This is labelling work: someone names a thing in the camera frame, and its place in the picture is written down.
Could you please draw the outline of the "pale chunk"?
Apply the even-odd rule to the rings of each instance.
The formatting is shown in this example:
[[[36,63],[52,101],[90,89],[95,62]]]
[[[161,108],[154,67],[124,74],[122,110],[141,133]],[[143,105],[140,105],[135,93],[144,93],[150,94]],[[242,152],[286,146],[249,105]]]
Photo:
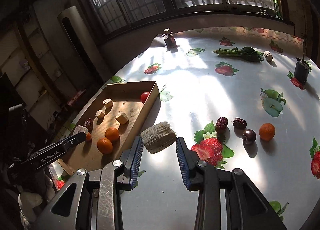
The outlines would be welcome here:
[[[76,135],[80,132],[83,132],[85,133],[85,135],[88,134],[88,129],[82,125],[77,125],[75,128],[74,128],[74,131],[73,131],[73,135]]]

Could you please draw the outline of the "beige fibrous block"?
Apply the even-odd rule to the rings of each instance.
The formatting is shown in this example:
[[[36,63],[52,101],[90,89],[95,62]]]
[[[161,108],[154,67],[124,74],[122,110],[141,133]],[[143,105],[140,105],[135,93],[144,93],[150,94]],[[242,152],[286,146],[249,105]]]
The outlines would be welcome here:
[[[160,122],[140,133],[144,147],[150,154],[156,154],[174,142],[177,137],[175,131],[168,122]]]

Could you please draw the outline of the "dark red date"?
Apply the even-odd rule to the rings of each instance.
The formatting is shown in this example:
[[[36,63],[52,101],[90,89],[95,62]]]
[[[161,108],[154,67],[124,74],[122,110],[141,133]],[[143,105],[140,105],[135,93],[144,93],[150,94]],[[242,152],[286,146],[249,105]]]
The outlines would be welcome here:
[[[83,124],[84,127],[88,129],[89,132],[93,130],[93,120],[91,118],[87,118]]]
[[[228,126],[228,119],[226,117],[220,117],[215,124],[215,131],[217,134],[223,134]]]
[[[247,127],[247,122],[241,118],[235,118],[233,120],[233,127],[239,130],[244,130]]]

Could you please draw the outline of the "dark purple plum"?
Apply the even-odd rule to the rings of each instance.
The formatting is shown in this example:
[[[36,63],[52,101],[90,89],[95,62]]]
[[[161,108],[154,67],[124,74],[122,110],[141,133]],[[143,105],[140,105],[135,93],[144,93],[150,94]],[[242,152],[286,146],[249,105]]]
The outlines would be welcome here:
[[[242,140],[247,145],[253,144],[256,138],[256,133],[252,129],[247,129],[242,134]]]

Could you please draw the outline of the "orange tangerine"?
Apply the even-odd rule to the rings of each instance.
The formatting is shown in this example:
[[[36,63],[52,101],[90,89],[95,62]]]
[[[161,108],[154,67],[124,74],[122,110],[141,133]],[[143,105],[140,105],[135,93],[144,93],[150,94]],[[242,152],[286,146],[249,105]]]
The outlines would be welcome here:
[[[263,141],[269,142],[274,138],[275,127],[271,123],[264,123],[259,129],[259,136]]]
[[[119,131],[117,128],[110,127],[105,131],[105,138],[110,142],[115,142],[119,139]]]
[[[108,155],[113,151],[113,144],[107,138],[101,138],[97,141],[97,148],[100,153]]]

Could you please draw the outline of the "small orange in tray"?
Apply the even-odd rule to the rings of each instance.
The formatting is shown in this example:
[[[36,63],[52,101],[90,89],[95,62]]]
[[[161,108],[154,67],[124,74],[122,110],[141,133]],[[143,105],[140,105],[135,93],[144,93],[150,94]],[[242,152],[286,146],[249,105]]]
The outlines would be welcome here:
[[[85,140],[85,141],[86,141],[86,142],[90,142],[91,140],[92,140],[92,135],[91,135],[91,133],[88,132],[88,133],[86,134],[86,140]]]

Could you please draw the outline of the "orange tangerine in tray front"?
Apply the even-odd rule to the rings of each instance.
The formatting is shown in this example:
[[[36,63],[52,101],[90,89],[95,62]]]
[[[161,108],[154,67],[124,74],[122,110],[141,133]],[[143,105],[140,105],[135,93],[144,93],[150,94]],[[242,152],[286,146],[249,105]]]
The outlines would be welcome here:
[[[107,138],[101,138],[97,141],[97,148],[100,153],[108,155],[113,151],[113,144]]]

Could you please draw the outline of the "dark red date in tray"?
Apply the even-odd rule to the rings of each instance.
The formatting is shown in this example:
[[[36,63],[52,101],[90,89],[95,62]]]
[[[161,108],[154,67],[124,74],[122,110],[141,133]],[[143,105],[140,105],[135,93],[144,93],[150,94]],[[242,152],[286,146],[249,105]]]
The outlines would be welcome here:
[[[93,120],[91,118],[87,118],[83,124],[84,127],[88,129],[89,132],[93,130]]]

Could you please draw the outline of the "beige chunk large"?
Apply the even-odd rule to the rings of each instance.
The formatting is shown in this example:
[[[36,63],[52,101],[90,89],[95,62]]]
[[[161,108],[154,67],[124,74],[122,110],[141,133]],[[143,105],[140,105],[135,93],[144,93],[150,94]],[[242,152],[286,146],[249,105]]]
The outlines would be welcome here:
[[[128,116],[126,115],[125,112],[119,112],[116,116],[115,119],[119,124],[126,124],[129,121]]]

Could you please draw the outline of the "brown cardboard tray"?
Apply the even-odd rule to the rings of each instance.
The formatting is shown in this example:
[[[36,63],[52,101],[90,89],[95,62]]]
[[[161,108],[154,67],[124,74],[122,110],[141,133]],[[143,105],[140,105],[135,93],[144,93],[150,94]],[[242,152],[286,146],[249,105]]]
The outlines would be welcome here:
[[[149,92],[145,103],[140,101],[143,92]],[[104,99],[112,99],[113,106],[105,108]],[[104,85],[84,106],[72,124],[83,125],[87,118],[93,120],[92,140],[82,142],[68,151],[58,160],[61,167],[72,175],[77,169],[85,168],[88,171],[103,168],[106,164],[120,158],[121,153],[131,148],[135,136],[145,123],[154,103],[159,102],[159,88],[155,81],[134,81],[119,84]],[[103,110],[103,119],[95,116],[98,110]],[[125,112],[129,118],[126,124],[119,124],[115,116]],[[105,131],[114,127],[119,130],[119,139],[115,142],[112,153],[104,155],[97,148],[97,141],[105,136]]]

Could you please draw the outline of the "beige chunk small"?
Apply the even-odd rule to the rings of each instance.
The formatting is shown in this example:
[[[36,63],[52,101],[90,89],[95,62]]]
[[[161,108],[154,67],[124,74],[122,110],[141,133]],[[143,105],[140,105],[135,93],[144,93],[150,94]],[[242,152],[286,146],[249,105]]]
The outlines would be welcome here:
[[[98,110],[95,114],[95,116],[97,117],[97,119],[103,119],[105,116],[105,113],[103,110]]]

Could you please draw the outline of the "beige chunk far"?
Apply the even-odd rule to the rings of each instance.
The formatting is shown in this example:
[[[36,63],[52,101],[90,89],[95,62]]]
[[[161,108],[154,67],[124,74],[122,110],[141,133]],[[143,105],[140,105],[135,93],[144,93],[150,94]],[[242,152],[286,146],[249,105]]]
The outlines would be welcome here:
[[[103,105],[105,108],[111,108],[113,106],[113,100],[108,98],[103,100]]]

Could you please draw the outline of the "red cherry tomato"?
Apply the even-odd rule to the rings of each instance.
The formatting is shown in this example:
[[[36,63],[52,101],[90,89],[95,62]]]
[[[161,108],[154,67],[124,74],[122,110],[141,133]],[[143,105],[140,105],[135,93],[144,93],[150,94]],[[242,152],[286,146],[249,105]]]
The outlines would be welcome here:
[[[140,96],[140,101],[141,101],[142,103],[145,103],[146,100],[148,99],[149,94],[150,94],[149,92],[143,92],[143,93],[141,94],[141,96]]]

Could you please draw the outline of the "small dark red jar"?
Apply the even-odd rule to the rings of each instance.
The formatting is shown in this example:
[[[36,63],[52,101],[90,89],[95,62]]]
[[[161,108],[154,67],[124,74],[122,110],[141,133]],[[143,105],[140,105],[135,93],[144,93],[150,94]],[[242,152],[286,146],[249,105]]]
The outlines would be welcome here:
[[[170,30],[170,28],[165,28],[163,30],[162,38],[169,48],[177,48],[177,44],[173,35],[173,32]]]

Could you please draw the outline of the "green leafy vegetable bunch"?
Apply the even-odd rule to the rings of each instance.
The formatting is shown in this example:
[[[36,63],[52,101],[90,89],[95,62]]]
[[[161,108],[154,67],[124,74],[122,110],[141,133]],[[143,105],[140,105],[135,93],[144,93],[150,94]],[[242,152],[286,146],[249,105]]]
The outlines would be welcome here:
[[[252,47],[243,47],[238,49],[237,47],[233,49],[217,49],[213,51],[218,56],[221,57],[231,57],[231,58],[240,58],[247,62],[262,62],[264,61],[263,53],[256,51]]]

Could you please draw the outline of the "white standing air conditioner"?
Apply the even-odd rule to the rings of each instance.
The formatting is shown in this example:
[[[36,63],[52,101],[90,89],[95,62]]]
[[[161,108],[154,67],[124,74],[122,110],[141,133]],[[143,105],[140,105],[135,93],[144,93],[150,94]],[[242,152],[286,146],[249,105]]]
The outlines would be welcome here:
[[[58,21],[77,55],[105,83],[112,76],[76,6],[62,11]]]

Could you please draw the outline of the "black cup with plant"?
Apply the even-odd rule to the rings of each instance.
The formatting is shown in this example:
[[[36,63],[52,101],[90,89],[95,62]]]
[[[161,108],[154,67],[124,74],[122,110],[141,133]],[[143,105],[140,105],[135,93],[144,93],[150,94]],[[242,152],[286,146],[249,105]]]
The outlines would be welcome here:
[[[312,71],[311,64],[305,59],[305,54],[303,54],[302,58],[296,58],[296,60],[294,76],[300,83],[305,85],[308,75]]]

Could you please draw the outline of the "green bottle on sill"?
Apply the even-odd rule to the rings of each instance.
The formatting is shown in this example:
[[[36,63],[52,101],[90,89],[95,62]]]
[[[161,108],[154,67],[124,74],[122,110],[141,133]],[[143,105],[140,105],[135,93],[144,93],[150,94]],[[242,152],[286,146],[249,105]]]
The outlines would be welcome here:
[[[274,0],[274,10],[276,18],[280,17],[278,1]]]

